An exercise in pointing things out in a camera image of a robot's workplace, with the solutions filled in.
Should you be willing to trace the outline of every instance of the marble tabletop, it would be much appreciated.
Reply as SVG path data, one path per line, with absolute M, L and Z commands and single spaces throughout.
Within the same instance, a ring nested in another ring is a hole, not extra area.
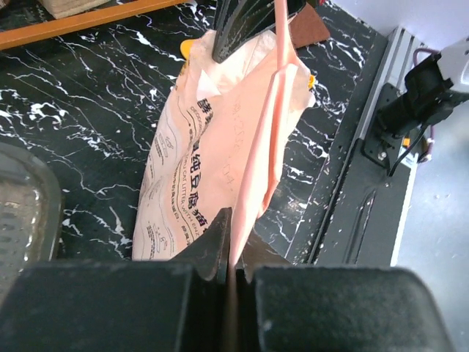
M 130 257 L 147 154 L 184 62 L 180 43 L 210 27 L 214 4 L 182 4 L 0 53 L 0 142 L 28 149 L 57 176 L 65 199 L 59 257 Z M 282 180 L 255 226 L 294 263 L 317 235 L 309 209 L 327 202 L 314 189 L 379 36 L 329 1 L 318 13 L 331 38 L 298 52 L 317 77 L 317 104 L 290 136 Z

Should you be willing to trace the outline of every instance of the gray floor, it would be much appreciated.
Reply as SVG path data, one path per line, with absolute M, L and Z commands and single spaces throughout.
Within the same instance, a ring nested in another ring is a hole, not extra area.
M 417 171 L 398 257 L 429 286 L 458 351 L 469 351 L 469 103 L 436 126 Z

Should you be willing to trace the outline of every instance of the wooden edge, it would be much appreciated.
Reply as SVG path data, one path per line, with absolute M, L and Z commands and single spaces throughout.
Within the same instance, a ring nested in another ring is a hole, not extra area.
M 135 0 L 128 4 L 116 5 L 59 20 L 11 29 L 0 32 L 0 50 L 122 20 L 123 18 L 141 15 L 142 13 L 163 9 L 164 7 L 170 7 L 183 2 L 185 0 Z

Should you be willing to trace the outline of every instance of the yellow object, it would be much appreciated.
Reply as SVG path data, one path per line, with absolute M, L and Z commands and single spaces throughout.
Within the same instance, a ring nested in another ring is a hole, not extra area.
M 181 46 L 180 46 L 181 54 L 186 60 L 189 58 L 189 54 L 191 53 L 191 48 L 192 48 L 194 41 L 195 39 L 187 39 L 181 43 Z
M 191 48 L 192 48 L 194 41 L 195 39 L 187 39 L 181 43 L 181 46 L 180 46 L 181 54 L 182 54 L 182 57 L 184 57 L 184 59 L 186 60 L 189 59 L 189 54 L 191 53 Z M 309 83 L 308 83 L 309 90 L 313 89 L 315 81 L 316 81 L 316 78 L 313 75 L 310 75 Z

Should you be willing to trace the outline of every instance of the pink plastic bag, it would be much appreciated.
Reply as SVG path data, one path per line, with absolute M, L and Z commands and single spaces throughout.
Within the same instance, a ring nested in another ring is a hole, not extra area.
M 281 176 L 284 148 L 314 104 L 298 59 L 285 0 L 275 0 L 278 36 L 253 38 L 222 64 L 215 32 L 191 49 L 161 113 L 141 187 L 134 260 L 168 260 L 194 242 L 221 208 L 233 207 L 237 262 Z

